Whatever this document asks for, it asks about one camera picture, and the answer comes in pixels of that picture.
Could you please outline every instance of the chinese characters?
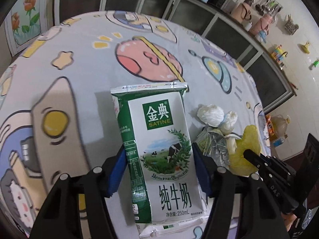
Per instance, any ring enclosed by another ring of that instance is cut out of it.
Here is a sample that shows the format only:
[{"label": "chinese characters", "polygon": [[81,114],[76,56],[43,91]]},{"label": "chinese characters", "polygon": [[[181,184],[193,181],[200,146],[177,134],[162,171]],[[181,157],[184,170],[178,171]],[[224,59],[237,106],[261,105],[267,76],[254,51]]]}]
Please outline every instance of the chinese characters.
[{"label": "chinese characters", "polygon": [[165,208],[168,211],[172,210],[172,204],[177,210],[181,208],[181,205],[183,209],[192,206],[186,183],[179,183],[179,189],[175,187],[174,183],[169,186],[169,189],[165,185],[159,186],[159,193],[162,210]]},{"label": "chinese characters", "polygon": [[149,107],[148,112],[147,112],[147,116],[149,117],[149,121],[155,121],[155,120],[159,120],[157,118],[157,112],[158,115],[160,116],[160,120],[163,118],[163,116],[165,116],[166,118],[169,118],[169,116],[167,114],[169,114],[169,112],[166,109],[166,106],[163,103],[160,103],[158,106],[158,111],[154,110],[152,106]]}]

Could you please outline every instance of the pink cartoon character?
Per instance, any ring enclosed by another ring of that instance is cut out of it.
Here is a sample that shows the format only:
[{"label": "pink cartoon character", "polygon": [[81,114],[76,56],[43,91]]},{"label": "pink cartoon character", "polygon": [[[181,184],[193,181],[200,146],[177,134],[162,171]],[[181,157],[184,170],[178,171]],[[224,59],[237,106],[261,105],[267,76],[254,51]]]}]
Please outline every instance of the pink cartoon character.
[{"label": "pink cartoon character", "polygon": [[123,41],[115,49],[117,61],[131,74],[152,82],[183,79],[183,68],[170,52],[143,36]]}]

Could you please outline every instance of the cow illustration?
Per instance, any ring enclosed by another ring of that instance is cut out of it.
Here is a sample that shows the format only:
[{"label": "cow illustration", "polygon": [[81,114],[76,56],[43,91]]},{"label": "cow illustration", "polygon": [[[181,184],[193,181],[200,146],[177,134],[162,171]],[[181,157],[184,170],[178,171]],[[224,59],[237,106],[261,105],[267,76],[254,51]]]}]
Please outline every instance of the cow illustration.
[{"label": "cow illustration", "polygon": [[168,149],[167,162],[169,163],[173,155],[181,150],[181,143],[173,144]]}]

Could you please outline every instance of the white tile wall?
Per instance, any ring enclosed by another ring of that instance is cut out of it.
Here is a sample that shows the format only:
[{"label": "white tile wall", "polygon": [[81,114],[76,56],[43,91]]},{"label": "white tile wall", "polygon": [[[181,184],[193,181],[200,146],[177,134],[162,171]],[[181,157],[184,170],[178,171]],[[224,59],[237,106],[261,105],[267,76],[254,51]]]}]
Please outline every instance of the white tile wall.
[{"label": "white tile wall", "polygon": [[[312,71],[309,66],[319,58],[319,27],[310,12],[301,0],[277,0],[283,9],[277,16],[277,21],[270,26],[266,49],[282,44],[288,51],[288,57],[283,61],[286,65],[285,73],[288,79],[299,90],[297,97],[291,98],[279,106],[271,114],[290,115],[291,123],[287,129],[287,141],[276,148],[281,159],[288,158],[300,152],[307,141],[307,136],[312,133],[317,139],[319,135],[319,67]],[[257,22],[260,16],[252,9],[252,22]],[[285,32],[283,25],[291,14],[299,30],[290,36]],[[310,42],[310,54],[303,53],[298,44]]]}]

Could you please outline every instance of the cartoon pattern tablecloth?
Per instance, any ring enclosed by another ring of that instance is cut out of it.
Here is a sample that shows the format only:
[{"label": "cartoon pattern tablecloth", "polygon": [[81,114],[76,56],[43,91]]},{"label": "cartoon pattern tablecloth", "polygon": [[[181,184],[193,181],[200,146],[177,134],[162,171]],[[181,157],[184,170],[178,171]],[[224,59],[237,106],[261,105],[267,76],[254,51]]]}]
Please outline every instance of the cartoon pattern tablecloth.
[{"label": "cartoon pattern tablecloth", "polygon": [[[198,107],[216,104],[237,112],[234,134],[256,125],[262,151],[270,154],[252,77],[196,33],[156,17],[108,11],[73,17],[39,36],[0,79],[0,199],[20,227],[30,232],[60,174],[86,174],[117,153],[122,141],[110,88],[174,80],[189,85],[184,105],[192,140],[204,126]],[[81,197],[80,203],[85,223]],[[106,203],[119,238],[138,238],[127,172]],[[199,238],[200,230],[184,237]]]}]

